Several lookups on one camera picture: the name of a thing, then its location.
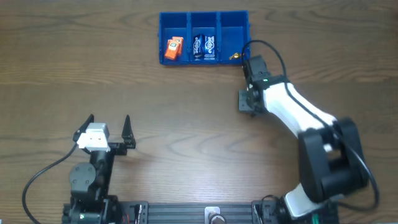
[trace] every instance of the black cable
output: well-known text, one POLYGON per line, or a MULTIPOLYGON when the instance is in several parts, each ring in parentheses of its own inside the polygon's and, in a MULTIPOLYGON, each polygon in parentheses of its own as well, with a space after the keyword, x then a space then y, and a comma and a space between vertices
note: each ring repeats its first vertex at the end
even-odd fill
POLYGON ((283 70, 283 76, 285 77, 285 89, 287 94, 289 95, 289 97, 296 102, 296 104, 298 104, 301 108, 303 108, 303 110, 305 110, 309 115, 313 116, 316 120, 318 120, 319 122, 321 122, 322 125, 324 125, 324 127, 328 128, 330 131, 332 131, 332 133, 335 135, 335 138, 337 138, 337 140, 340 141, 340 143, 342 143, 345 147, 345 149, 348 149, 352 154, 354 154, 355 158, 358 160, 358 162, 361 164, 362 168, 365 170, 365 172, 367 173, 368 177, 369 177, 369 181, 372 184, 372 188, 373 188, 373 193, 374 193, 374 203, 369 206, 369 207, 357 207, 354 205, 349 205, 347 203, 344 202, 337 202, 337 204, 339 206, 351 209, 351 210, 356 210, 359 212, 368 212, 371 210, 376 209, 379 206, 379 201, 380 201, 380 192, 379 192, 379 187, 377 186, 376 180, 374 179, 374 176, 372 174, 372 172, 370 171, 370 169, 367 167, 367 165, 365 164, 365 162, 362 160, 362 158, 358 155, 358 153, 355 152, 355 150, 345 141, 344 137, 338 132, 336 131, 333 127, 329 126, 326 122, 324 122, 324 120, 322 120, 318 115, 316 115, 315 113, 312 113, 307 107, 305 107, 301 102, 299 102, 298 99, 296 99, 292 93, 290 92, 287 84, 289 82, 289 79, 287 78, 287 73, 286 73, 286 66, 285 66, 285 62, 282 58, 282 56, 280 55, 280 53, 278 52, 278 50, 275 49, 274 46, 272 46, 270 43, 263 41, 263 40, 250 40, 249 42, 247 42, 242 49, 242 66, 244 65, 244 59, 243 59, 243 53, 244 50, 246 49, 246 47, 248 47, 251 43, 254 42, 259 42, 262 43, 264 45, 266 45, 267 47, 269 47, 271 50, 274 51, 274 53, 276 54, 276 56, 278 57, 279 61, 280 61, 280 65, 282 66, 282 70, 283 70))
POLYGON ((27 189, 29 188, 29 186, 33 183, 33 181, 38 178, 40 175, 42 175, 45 171, 53 168, 54 166, 58 165, 59 163, 61 163, 62 161, 64 161, 65 159, 67 159, 76 149, 77 144, 75 143, 75 145, 72 147, 72 149, 70 150, 70 152, 68 154, 66 154, 64 157, 62 157, 61 159, 59 159, 58 161, 50 164, 49 166, 47 166, 46 168, 40 170, 37 174, 35 174, 26 184, 24 191, 22 192, 22 206, 24 207, 24 210, 26 212, 26 215, 32 220, 33 223, 35 224, 40 224, 39 221, 37 221, 35 219, 35 217, 33 217, 33 215, 31 214, 31 212, 29 211, 29 209, 27 208, 26 205, 26 193, 27 193, 27 189))

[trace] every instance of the robotic arm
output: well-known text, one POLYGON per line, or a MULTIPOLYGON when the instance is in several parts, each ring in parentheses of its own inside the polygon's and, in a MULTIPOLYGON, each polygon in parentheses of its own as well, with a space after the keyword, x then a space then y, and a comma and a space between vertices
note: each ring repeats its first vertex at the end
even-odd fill
POLYGON ((343 136, 363 161, 352 120, 337 120, 313 106, 285 75, 271 76, 261 56, 245 60, 243 70, 247 89, 239 91, 239 110, 252 116, 273 113, 298 138, 300 184, 282 197, 280 210, 289 214, 290 221, 367 186, 369 176, 360 161, 333 132, 343 136), (328 153, 337 150, 341 156, 329 159, 328 153))

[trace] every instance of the blue plastic bin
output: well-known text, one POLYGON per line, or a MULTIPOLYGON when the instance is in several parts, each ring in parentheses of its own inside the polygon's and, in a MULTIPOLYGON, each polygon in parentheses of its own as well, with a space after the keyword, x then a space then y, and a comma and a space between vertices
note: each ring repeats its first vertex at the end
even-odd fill
MULTIPOLYGON (((247 11, 220 12, 161 12, 159 14, 159 62, 162 65, 209 65, 235 64, 240 60, 230 60, 234 53, 241 53, 243 45, 251 40, 249 13, 247 11), (195 58, 192 38, 197 34, 214 35, 216 57, 214 59, 195 58), (167 41, 172 37, 183 37, 181 56, 176 60, 164 57, 167 41)), ((250 57, 250 48, 245 58, 250 57)))

